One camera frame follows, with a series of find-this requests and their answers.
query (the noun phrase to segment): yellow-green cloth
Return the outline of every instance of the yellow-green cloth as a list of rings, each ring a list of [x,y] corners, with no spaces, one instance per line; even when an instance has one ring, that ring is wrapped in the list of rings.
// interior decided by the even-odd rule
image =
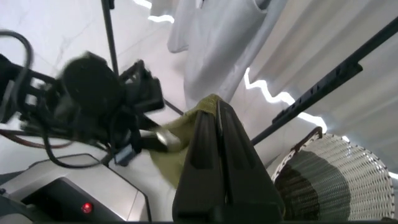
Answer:
[[[159,168],[162,175],[177,188],[183,169],[185,156],[187,155],[195,129],[195,121],[199,111],[204,111],[216,116],[217,101],[221,98],[217,95],[210,95],[202,99],[194,109],[187,111],[179,119],[161,128],[168,129],[181,141],[179,148],[169,149],[169,152],[150,151],[154,164]]]

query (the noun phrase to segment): black metal pole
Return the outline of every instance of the black metal pole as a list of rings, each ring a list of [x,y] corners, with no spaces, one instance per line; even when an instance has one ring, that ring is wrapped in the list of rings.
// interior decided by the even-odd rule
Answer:
[[[114,46],[111,9],[114,8],[113,0],[101,0],[102,11],[104,14],[106,36],[108,37],[109,52],[111,54],[113,72],[119,76],[118,60],[116,58],[116,48]]]
[[[305,111],[327,94],[331,93],[333,90],[337,89],[339,86],[361,72],[362,66],[360,66],[358,62],[397,32],[398,17],[370,38],[364,45],[357,49],[346,60],[341,62],[317,84],[307,90],[294,104],[290,105],[285,110],[282,110],[276,118],[272,120],[272,125],[251,140],[253,146],[270,136],[273,132],[288,123],[301,112]]]

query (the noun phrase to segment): laundry basket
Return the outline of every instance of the laundry basket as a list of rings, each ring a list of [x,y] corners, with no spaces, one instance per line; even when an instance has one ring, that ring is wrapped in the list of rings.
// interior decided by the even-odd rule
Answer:
[[[285,220],[394,218],[387,167],[371,151],[316,128],[272,175],[285,202]]]

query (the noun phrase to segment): tiled floor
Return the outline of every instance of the tiled floor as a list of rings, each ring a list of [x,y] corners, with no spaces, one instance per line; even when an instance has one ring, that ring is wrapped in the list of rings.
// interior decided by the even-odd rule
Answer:
[[[133,0],[116,1],[111,11],[116,51],[120,71],[141,58],[153,75],[161,80],[164,96],[183,110],[183,71],[186,53],[171,54],[166,47],[171,25],[147,19],[149,10]],[[35,50],[33,69],[55,76],[65,62],[86,50],[104,57],[110,65],[108,43],[99,1],[92,0],[0,0],[0,28],[20,32]],[[15,63],[22,63],[23,48],[15,40],[1,39],[0,52]],[[242,80],[232,102],[248,135],[253,138],[271,124],[278,112],[287,106],[283,102],[269,103],[260,88],[250,89]],[[170,108],[149,115],[164,124],[178,114]],[[280,151],[290,149],[301,140],[313,124],[296,118],[256,146],[264,163]],[[0,173],[25,169],[34,161],[45,159],[44,151],[20,147],[1,139]],[[57,154],[88,152],[102,154],[88,146],[74,144]],[[160,176],[148,153],[143,152],[129,167],[114,167],[148,195],[154,220],[171,220],[171,205],[175,190]]]

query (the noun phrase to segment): red button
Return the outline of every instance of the red button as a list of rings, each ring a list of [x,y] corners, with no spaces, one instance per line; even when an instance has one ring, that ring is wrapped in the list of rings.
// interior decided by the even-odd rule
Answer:
[[[81,207],[81,210],[84,212],[84,213],[90,213],[90,212],[92,212],[93,211],[93,205],[91,204],[91,203],[85,203],[82,207]]]

